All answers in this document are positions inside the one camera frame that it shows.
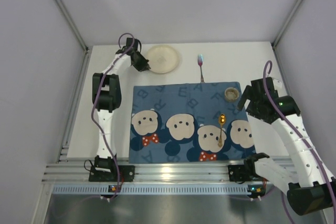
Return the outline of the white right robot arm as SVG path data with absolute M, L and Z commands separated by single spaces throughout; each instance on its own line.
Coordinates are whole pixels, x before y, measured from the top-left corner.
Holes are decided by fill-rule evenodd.
M 286 195 L 290 207 L 300 216 L 335 208 L 335 175 L 321 161 L 294 99 L 289 95 L 280 97 L 273 79 L 266 77 L 246 86 L 237 108 L 246 108 L 248 115 L 273 127 L 297 174 L 294 178 L 269 155 L 257 153 L 244 159 L 247 176 L 270 181 Z

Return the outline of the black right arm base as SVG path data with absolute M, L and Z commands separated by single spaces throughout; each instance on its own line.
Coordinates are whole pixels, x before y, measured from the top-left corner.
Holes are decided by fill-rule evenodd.
M 229 181 L 238 184 L 245 182 L 267 182 L 267 179 L 256 174 L 253 167 L 247 165 L 228 165 Z

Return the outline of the cream round plate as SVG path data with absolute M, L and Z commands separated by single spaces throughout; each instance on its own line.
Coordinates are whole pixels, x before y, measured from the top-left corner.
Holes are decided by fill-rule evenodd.
M 181 57 L 178 51 L 169 45 L 156 45 L 145 54 L 149 61 L 150 71 L 158 74 L 173 71 L 180 63 Z

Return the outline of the gold spoon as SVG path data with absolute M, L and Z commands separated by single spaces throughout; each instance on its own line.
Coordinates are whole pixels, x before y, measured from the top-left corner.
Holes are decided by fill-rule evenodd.
M 222 135 L 223 135 L 223 126 L 226 123 L 226 116 L 225 114 L 221 114 L 218 118 L 218 123 L 220 125 L 220 134 L 219 134 L 219 140 L 218 140 L 218 146 L 222 147 L 223 146 L 223 139 L 222 139 Z

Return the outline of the iridescent fork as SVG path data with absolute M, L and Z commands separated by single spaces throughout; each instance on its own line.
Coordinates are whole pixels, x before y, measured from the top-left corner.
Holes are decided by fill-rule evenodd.
M 201 83 L 204 83 L 204 76 L 203 76 L 203 69 L 202 69 L 202 66 L 203 66 L 203 55 L 202 54 L 199 54 L 197 56 L 197 63 L 199 65 L 199 68 L 200 68 L 200 73 L 201 73 Z

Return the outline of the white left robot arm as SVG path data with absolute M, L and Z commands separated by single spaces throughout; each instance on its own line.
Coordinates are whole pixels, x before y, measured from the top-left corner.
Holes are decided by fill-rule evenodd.
M 129 67 L 138 72 L 151 69 L 149 61 L 141 54 L 142 44 L 131 33 L 127 36 L 125 45 L 118 44 L 111 63 L 101 72 L 92 76 L 92 110 L 91 119 L 99 129 L 98 161 L 117 163 L 117 151 L 111 134 L 113 114 L 121 105 L 122 93 L 120 75 Z

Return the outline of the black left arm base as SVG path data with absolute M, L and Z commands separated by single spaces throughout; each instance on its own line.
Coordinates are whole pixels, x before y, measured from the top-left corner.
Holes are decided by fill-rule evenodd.
M 132 182 L 135 176 L 135 166 L 119 165 L 119 182 Z M 91 167 L 89 173 L 90 182 L 117 182 L 118 173 L 115 167 L 107 168 Z

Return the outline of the blue cartoon bear placemat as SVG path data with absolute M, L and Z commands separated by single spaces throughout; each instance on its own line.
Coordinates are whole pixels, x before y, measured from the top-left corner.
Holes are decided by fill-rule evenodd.
M 136 86 L 129 161 L 138 164 L 237 160 L 254 154 L 251 126 L 224 91 L 239 82 Z M 225 114 L 223 146 L 218 118 Z

